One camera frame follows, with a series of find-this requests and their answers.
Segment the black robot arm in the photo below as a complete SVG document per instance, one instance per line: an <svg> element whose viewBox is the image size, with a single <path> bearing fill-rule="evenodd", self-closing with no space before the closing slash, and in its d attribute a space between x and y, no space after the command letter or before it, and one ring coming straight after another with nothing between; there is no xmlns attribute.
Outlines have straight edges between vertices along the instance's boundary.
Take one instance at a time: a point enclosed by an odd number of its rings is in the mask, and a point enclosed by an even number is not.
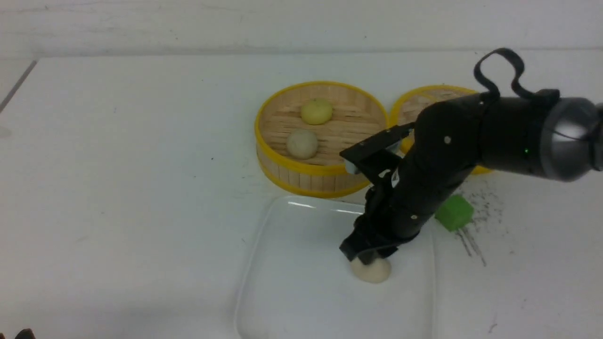
<svg viewBox="0 0 603 339"><path fill-rule="evenodd" d="M602 107L549 90L429 105L340 155L373 185L340 251L370 264L413 240L474 168L573 182L602 170Z"/></svg>

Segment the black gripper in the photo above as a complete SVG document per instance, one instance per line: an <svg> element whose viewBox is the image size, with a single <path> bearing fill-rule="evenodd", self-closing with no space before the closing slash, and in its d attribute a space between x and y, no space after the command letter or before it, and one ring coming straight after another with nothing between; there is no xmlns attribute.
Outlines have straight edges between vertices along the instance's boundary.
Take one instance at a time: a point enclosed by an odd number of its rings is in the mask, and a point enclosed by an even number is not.
<svg viewBox="0 0 603 339"><path fill-rule="evenodd" d="M364 265L389 258L418 236L474 167L474 146L416 141L398 167L384 171L368 191L364 214L340 251L349 262L359 259Z"/></svg>

